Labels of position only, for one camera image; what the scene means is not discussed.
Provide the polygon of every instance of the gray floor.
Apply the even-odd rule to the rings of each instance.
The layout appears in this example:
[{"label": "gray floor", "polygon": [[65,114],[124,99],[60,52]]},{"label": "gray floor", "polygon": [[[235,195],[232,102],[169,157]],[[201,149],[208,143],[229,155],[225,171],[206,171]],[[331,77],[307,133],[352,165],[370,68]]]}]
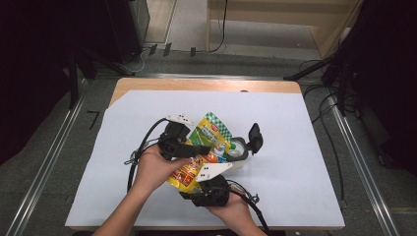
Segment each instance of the gray floor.
[{"label": "gray floor", "polygon": [[[178,4],[181,2],[191,4],[191,2],[187,1],[179,0]],[[176,20],[180,20],[180,17],[175,18],[174,16],[173,21]],[[282,34],[287,34],[289,30],[293,29],[283,30]],[[192,36],[184,34],[184,32],[178,29],[171,29],[170,36],[173,41],[175,39],[172,37],[174,32],[181,35],[182,38],[194,40],[196,43],[202,42],[201,38],[200,40],[198,38],[193,39]],[[294,35],[297,36],[301,36],[302,34],[303,32],[294,32]],[[237,42],[239,40],[241,39],[227,38],[227,48],[233,49],[233,46],[230,46],[232,44],[230,42]],[[259,52],[262,50],[255,50],[252,47],[249,51],[228,53],[233,55],[227,55],[227,53],[198,54],[193,58],[187,52],[171,52],[167,57],[163,57],[162,51],[160,50],[156,51],[156,54],[152,56],[144,53],[143,58],[146,64],[141,72],[137,73],[137,77],[151,73],[163,73],[255,76],[267,77],[265,78],[267,80],[281,80],[282,76],[288,76],[298,72],[299,66],[304,60],[318,59],[318,52],[314,50],[314,47],[312,48],[311,45],[308,46],[309,48],[304,50],[303,53],[303,50],[297,50],[297,47],[290,44],[292,40],[285,38],[279,40],[280,45],[287,46],[287,50],[280,50],[278,46],[275,49],[280,50],[280,53],[276,54],[273,52],[268,55],[254,53],[254,51]],[[306,35],[306,37],[302,37],[299,40],[303,40],[308,44],[311,43],[312,39]],[[184,48],[189,48],[190,43],[185,43],[184,45]],[[191,45],[200,46],[200,44],[194,43]],[[139,70],[143,64],[140,58],[137,58],[126,66],[133,70]],[[74,230],[65,227],[64,223],[89,160],[89,155],[91,154],[94,140],[100,127],[103,111],[108,106],[111,94],[117,80],[120,78],[120,76],[99,65],[98,72],[99,74],[96,80],[89,86],[86,100],[81,107],[80,114],[58,156],[57,162],[22,235],[72,235],[75,233]],[[301,80],[299,82],[303,85],[301,88],[305,89],[307,84],[318,83],[320,74],[321,72],[316,72],[309,76],[310,79]],[[318,106],[326,95],[324,89],[317,89],[307,96],[306,106],[312,119],[317,117]],[[55,106],[51,114],[32,136],[27,146],[15,157],[0,166],[0,235],[5,235],[12,223],[22,197],[30,187],[39,166],[48,153],[49,147],[65,118],[68,111],[68,104],[69,95],[63,97]],[[88,113],[89,110],[101,111],[92,129],[89,127],[94,117],[93,114]],[[348,114],[348,120],[363,155],[369,164],[370,170],[391,210],[392,217],[400,234],[415,235],[416,227],[414,225],[417,225],[417,178],[400,167],[387,169],[381,166],[378,162],[376,149],[370,142],[360,119],[357,119],[353,114]],[[340,157],[345,200],[347,202],[347,208],[343,211],[346,227],[334,232],[334,234],[384,235],[346,143],[331,113],[325,116],[325,122],[328,125],[329,132],[334,139],[337,153]],[[336,195],[339,197],[340,186],[338,172],[328,137],[320,122],[316,122],[314,128],[328,167],[331,182]],[[287,235],[328,235],[328,233],[323,231],[288,231]]]}]

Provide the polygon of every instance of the yellow snack bag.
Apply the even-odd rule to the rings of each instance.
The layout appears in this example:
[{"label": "yellow snack bag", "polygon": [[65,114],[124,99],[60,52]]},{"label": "yellow snack bag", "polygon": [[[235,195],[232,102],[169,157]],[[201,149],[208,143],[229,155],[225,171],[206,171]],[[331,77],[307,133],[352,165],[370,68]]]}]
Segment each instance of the yellow snack bag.
[{"label": "yellow snack bag", "polygon": [[197,125],[186,144],[194,146],[211,147],[208,155],[197,155],[192,162],[175,170],[167,182],[178,188],[181,192],[194,194],[201,187],[195,180],[204,163],[222,163],[223,157],[230,148],[230,134],[227,127],[212,113],[209,112]]}]

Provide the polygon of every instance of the human hand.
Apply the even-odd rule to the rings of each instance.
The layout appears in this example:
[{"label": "human hand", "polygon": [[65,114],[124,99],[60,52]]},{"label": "human hand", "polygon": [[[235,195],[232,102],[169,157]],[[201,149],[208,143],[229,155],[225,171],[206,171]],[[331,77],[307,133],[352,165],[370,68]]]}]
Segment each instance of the human hand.
[{"label": "human hand", "polygon": [[209,206],[207,209],[240,236],[267,235],[255,224],[245,201],[235,194],[229,194],[225,206]]},{"label": "human hand", "polygon": [[179,167],[189,163],[190,158],[166,160],[160,154],[159,146],[147,148],[139,158],[138,172],[132,189],[153,192]]}]

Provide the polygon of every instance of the white paper sheet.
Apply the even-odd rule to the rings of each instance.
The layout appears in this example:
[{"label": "white paper sheet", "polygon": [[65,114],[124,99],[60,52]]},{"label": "white paper sheet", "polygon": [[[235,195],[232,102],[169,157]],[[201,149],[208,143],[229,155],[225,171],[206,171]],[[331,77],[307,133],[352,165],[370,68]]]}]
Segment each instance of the white paper sheet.
[{"label": "white paper sheet", "polygon": [[[66,225],[101,225],[116,208],[130,169],[123,162],[157,120],[184,113],[198,124],[209,111],[246,141],[252,125],[260,125],[264,146],[243,168],[224,176],[260,196],[257,206],[270,227],[344,226],[301,94],[155,90],[131,90],[106,110]],[[150,137],[157,138],[165,125]],[[135,225],[224,226],[167,183],[151,195]]]}]

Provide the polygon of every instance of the wooden table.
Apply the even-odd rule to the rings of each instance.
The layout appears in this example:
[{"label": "wooden table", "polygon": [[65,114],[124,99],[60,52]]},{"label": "wooden table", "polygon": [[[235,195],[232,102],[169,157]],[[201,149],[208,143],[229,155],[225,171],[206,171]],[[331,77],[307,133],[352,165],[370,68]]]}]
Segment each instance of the wooden table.
[{"label": "wooden table", "polygon": [[[235,137],[246,140],[254,122],[261,127],[265,141],[262,149],[242,168],[224,175],[259,194],[258,207],[269,229],[342,228],[343,218],[299,86],[294,82],[219,78],[121,79],[105,112],[66,225],[93,230],[116,208],[126,194],[130,168],[123,162],[157,119],[176,111],[198,122],[212,111]],[[157,127],[153,135],[161,131],[163,127]],[[183,200],[167,183],[148,199],[135,227],[225,228],[221,220]]]},{"label": "wooden table", "polygon": [[[207,50],[210,21],[223,20],[225,0],[208,0]],[[227,21],[310,26],[322,58],[338,45],[344,30],[356,21],[362,0],[228,0]]]}]

